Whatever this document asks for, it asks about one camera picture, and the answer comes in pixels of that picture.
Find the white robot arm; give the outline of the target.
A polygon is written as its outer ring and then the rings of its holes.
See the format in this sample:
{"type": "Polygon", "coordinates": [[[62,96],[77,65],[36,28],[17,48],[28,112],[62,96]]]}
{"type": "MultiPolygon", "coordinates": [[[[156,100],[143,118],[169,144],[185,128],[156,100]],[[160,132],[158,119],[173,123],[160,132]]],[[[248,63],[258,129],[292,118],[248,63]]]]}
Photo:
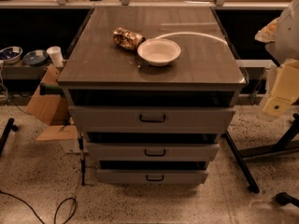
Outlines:
{"type": "Polygon", "coordinates": [[[279,62],[268,98],[262,101],[265,115],[277,118],[299,98],[299,0],[292,0],[255,39],[266,43],[268,52],[279,62]]]}

